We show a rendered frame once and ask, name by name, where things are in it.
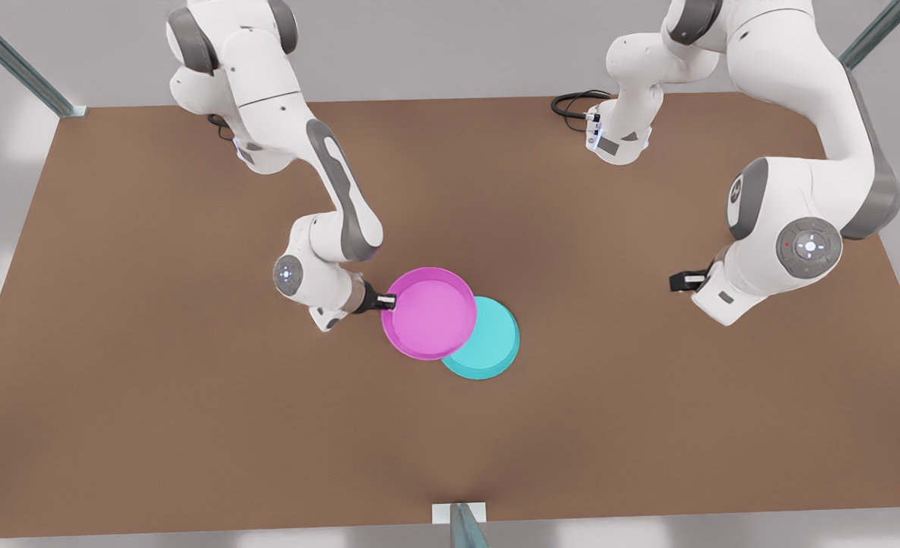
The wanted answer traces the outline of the blue plate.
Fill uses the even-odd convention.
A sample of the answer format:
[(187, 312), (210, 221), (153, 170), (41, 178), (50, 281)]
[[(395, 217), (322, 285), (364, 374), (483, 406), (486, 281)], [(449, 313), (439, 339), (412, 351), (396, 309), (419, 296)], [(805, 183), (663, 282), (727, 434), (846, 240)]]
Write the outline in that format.
[(520, 348), (516, 317), (501, 302), (477, 296), (476, 326), (467, 343), (442, 363), (466, 379), (489, 379), (506, 371)]

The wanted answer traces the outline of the silver frame post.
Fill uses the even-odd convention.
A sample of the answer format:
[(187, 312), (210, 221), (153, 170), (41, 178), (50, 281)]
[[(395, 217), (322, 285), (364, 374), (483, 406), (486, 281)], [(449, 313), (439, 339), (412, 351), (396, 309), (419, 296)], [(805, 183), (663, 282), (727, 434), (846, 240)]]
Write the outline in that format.
[(0, 35), (0, 65), (59, 118), (84, 118), (88, 108), (71, 104)]
[(854, 70), (900, 25), (900, 0), (890, 0), (880, 14), (860, 32), (839, 56), (846, 69)]
[(449, 524), (450, 548), (489, 548), (481, 529), (487, 521), (487, 503), (453, 502), (431, 506), (433, 524)]

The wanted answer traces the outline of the pink plate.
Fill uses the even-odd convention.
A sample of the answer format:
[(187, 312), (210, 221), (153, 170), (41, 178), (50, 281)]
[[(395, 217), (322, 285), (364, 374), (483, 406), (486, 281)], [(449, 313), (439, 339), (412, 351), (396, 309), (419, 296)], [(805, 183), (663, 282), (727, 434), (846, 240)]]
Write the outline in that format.
[(423, 361), (442, 360), (470, 339), (477, 321), (476, 298), (459, 275), (422, 267), (388, 288), (396, 305), (380, 312), (387, 339), (399, 352)]

